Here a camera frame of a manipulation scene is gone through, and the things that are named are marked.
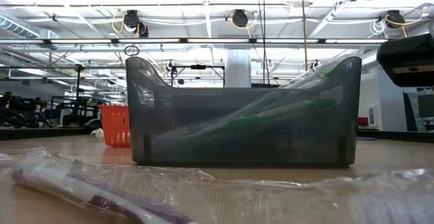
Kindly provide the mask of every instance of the white column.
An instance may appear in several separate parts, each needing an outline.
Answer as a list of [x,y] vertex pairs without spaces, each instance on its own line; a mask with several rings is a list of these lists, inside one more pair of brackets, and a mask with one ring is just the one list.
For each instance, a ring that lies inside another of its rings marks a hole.
[[250,88],[250,50],[228,50],[226,88]]

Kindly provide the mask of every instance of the orange basket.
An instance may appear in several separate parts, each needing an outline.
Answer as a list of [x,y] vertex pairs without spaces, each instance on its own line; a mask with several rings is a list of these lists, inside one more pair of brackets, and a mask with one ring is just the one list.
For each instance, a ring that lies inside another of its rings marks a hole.
[[128,106],[100,105],[100,108],[106,145],[131,147]]

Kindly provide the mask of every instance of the ceiling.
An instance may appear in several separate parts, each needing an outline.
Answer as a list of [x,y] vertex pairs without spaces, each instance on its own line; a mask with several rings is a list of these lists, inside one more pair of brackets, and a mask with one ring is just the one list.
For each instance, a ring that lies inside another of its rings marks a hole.
[[[261,12],[262,21],[258,17],[258,2],[261,3],[261,9],[265,2],[265,9]],[[148,27],[149,37],[248,38],[246,29],[235,28],[231,22],[234,10],[241,9],[245,10],[250,19],[250,35],[253,38],[262,38],[260,23],[264,22],[266,38],[303,38],[306,28],[306,34],[310,38],[392,39],[402,38],[403,30],[386,28],[384,32],[376,33],[373,24],[379,16],[384,18],[387,10],[399,10],[407,22],[414,22],[406,26],[408,32],[432,19],[432,2],[433,0],[0,0],[0,16],[3,14],[14,18],[35,32],[41,29],[51,30],[62,39],[134,38],[125,29],[120,33],[114,31],[113,25],[119,30],[122,15],[127,10],[138,10],[141,21]],[[302,21],[303,5],[306,25]],[[0,38],[21,37],[0,29]],[[173,48],[172,52],[160,52],[158,46],[154,50],[152,47],[147,45],[149,51],[140,55],[153,59],[153,64],[161,67],[169,60],[179,64],[224,64],[227,57],[225,47],[213,48],[212,53],[209,48],[182,50],[185,45],[166,45],[167,49]],[[19,45],[10,45],[8,48],[17,52],[25,52],[26,49]],[[327,60],[357,49],[308,48],[307,60]],[[33,51],[28,55],[47,63],[48,52],[44,52],[47,50],[38,52],[37,48],[33,48]],[[256,50],[250,48],[253,62],[262,59],[258,53],[263,53],[259,46]],[[110,66],[119,61],[119,57],[110,48],[103,52],[73,52],[62,57],[64,54],[66,52],[54,52],[52,58],[57,60],[61,57],[58,65],[82,62],[87,65]],[[304,64],[302,48],[267,48],[267,57],[275,64],[271,71],[273,75],[298,75],[303,72],[303,69],[299,69]],[[119,69],[112,72],[116,75],[125,71]],[[65,73],[75,75],[74,71]],[[198,86],[197,81],[194,83],[192,86]]]

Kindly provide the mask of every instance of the table surface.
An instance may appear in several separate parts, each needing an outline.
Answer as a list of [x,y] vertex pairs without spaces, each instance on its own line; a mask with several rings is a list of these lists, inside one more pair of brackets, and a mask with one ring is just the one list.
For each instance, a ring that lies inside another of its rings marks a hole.
[[[64,136],[0,141],[0,153],[20,157],[29,149],[45,147],[50,153],[79,157],[99,164],[134,165],[131,149],[110,148],[95,136]],[[398,141],[359,141],[355,164],[345,169],[202,169],[222,179],[256,179],[308,183],[337,176],[360,176],[387,170],[434,167],[434,144]],[[14,185],[10,175],[0,171],[1,223],[118,223],[112,217],[95,214],[60,198]]]

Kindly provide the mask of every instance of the gray plastic bin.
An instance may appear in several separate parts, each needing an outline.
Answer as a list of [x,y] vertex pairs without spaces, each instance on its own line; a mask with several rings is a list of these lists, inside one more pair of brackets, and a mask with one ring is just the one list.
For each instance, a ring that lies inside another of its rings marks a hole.
[[173,88],[126,60],[132,157],[145,165],[348,166],[354,162],[361,59],[309,89]]

